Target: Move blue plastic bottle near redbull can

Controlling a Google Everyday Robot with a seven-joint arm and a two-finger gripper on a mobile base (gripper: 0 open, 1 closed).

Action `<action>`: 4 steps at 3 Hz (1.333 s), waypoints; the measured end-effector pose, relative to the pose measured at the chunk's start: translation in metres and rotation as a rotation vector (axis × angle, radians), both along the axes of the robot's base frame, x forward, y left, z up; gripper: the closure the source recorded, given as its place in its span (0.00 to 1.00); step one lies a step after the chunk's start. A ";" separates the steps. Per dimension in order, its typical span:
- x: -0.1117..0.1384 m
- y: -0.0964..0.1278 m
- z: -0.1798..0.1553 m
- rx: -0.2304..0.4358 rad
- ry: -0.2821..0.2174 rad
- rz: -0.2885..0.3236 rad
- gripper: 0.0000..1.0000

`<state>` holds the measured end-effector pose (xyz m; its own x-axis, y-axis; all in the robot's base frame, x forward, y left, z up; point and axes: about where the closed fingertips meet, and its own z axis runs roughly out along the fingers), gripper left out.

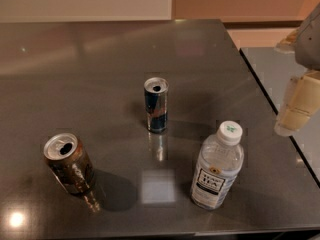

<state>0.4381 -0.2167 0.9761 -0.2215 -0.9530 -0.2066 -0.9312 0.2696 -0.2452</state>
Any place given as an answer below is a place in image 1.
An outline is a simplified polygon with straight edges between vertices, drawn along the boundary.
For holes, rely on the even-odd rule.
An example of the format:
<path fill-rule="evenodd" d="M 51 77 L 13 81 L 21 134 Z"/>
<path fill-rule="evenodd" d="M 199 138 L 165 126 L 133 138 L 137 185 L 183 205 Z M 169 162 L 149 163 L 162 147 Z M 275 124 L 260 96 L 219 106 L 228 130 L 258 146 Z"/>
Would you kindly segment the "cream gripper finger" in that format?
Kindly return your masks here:
<path fill-rule="evenodd" d="M 319 109 L 320 72 L 309 70 L 300 77 L 294 76 L 287 85 L 274 130 L 280 136 L 291 136 Z"/>
<path fill-rule="evenodd" d="M 290 32 L 285 38 L 276 44 L 275 50 L 280 53 L 294 53 L 297 35 L 297 29 Z"/>

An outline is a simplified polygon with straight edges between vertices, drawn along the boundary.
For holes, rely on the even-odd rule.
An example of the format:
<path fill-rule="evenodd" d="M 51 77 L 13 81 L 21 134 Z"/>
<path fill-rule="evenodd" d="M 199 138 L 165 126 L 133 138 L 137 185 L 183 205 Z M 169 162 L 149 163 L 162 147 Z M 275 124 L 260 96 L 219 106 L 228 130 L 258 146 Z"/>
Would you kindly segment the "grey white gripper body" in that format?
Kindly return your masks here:
<path fill-rule="evenodd" d="M 306 68 L 320 70 L 320 3 L 298 28 L 295 59 Z"/>

